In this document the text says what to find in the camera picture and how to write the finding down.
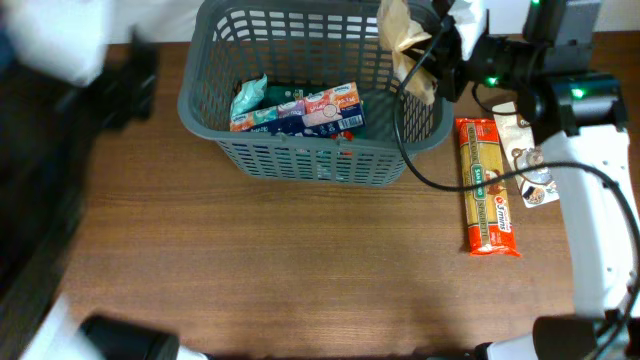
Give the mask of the light blue tissue pack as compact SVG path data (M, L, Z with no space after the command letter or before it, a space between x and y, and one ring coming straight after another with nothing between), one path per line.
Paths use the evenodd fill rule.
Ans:
M268 76L247 81L242 84L240 91L231 103L230 116L245 114L255 109L264 99L268 85Z

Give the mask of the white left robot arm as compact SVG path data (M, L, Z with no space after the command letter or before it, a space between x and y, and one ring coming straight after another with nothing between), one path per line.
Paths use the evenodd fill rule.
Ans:
M106 63L110 1L1 5L1 355L5 359L194 359L175 333L70 316L59 286L84 212L96 139L149 119L157 46L132 29Z

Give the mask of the Pantree pouch white contents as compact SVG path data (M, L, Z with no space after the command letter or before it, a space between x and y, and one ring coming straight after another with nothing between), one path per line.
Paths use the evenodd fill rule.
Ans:
M394 76L402 83L416 64L404 54L418 42L430 40L432 35L411 19L406 0L382 0L377 12L377 27L380 46L392 55ZM435 101L436 78L428 71L419 70L405 89L426 105Z

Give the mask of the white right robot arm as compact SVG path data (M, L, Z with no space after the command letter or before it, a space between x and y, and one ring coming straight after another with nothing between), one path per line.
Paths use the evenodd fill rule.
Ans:
M437 1L418 64L456 101L467 85L515 92L560 190L574 311L478 346L480 359L635 359L639 355L639 219L619 81L590 69L597 1L534 1L521 41L491 36L479 1Z

